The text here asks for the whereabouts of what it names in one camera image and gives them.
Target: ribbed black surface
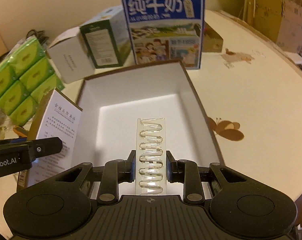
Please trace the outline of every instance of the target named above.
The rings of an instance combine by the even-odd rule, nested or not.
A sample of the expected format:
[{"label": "ribbed black surface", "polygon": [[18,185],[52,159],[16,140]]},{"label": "ribbed black surface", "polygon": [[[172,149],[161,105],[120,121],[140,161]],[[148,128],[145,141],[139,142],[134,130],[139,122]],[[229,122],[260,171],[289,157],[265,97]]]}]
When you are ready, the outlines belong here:
[{"label": "ribbed black surface", "polygon": [[[98,208],[90,222],[62,240],[235,240],[216,227],[201,207],[179,196],[123,196]],[[278,240],[288,240],[282,236]]]}]

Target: barcode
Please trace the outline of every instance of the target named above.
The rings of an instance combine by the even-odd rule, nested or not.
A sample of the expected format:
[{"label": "barcode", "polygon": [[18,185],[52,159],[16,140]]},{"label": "barcode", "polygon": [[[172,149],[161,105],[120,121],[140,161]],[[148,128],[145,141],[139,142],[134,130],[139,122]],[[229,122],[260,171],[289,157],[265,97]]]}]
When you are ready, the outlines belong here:
[{"label": "barcode", "polygon": [[102,59],[101,59],[101,62],[102,62],[102,63],[111,63],[111,62],[112,62],[112,59],[109,58],[109,57],[108,57],[108,58],[102,58]]},{"label": "barcode", "polygon": [[19,186],[24,187],[24,184],[26,182],[26,176],[27,176],[27,170],[19,172],[19,178],[18,178],[18,185]]}]

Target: open box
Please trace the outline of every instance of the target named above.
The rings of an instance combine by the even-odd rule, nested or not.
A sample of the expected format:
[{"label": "open box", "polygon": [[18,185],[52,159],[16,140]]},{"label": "open box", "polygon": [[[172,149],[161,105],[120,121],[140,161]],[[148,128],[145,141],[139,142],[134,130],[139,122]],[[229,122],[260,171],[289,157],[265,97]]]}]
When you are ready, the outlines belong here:
[{"label": "open box", "polygon": [[[82,162],[103,166],[110,160],[127,159],[136,148],[138,118],[165,119],[166,150],[176,160],[192,160],[198,166],[223,163],[204,108],[178,61],[126,67],[87,77],[76,103],[83,112],[72,166]],[[182,192],[182,184],[167,183],[168,195]],[[119,185],[120,195],[134,193],[134,183]]]}]

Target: green and white box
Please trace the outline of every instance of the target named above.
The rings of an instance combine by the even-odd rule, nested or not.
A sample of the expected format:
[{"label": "green and white box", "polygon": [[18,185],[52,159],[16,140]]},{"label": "green and white box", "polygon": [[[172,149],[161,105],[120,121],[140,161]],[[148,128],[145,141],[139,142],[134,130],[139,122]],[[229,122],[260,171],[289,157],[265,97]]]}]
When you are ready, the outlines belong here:
[{"label": "green and white box", "polygon": [[110,7],[80,26],[95,68],[123,66],[131,51],[123,7]]}]

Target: printed instruction panel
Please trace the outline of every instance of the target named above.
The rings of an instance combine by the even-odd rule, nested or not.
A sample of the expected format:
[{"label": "printed instruction panel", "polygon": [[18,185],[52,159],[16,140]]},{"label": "printed instruction panel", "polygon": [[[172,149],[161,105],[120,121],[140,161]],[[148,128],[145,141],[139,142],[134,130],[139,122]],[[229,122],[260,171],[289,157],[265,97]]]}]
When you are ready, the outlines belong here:
[{"label": "printed instruction panel", "polygon": [[87,33],[85,36],[97,65],[118,64],[118,59],[115,55],[111,37],[107,29]]},{"label": "printed instruction panel", "polygon": [[59,137],[63,142],[63,148],[60,153],[38,158],[32,163],[27,187],[71,168],[80,116],[80,109],[59,92],[53,91],[36,139]]}]

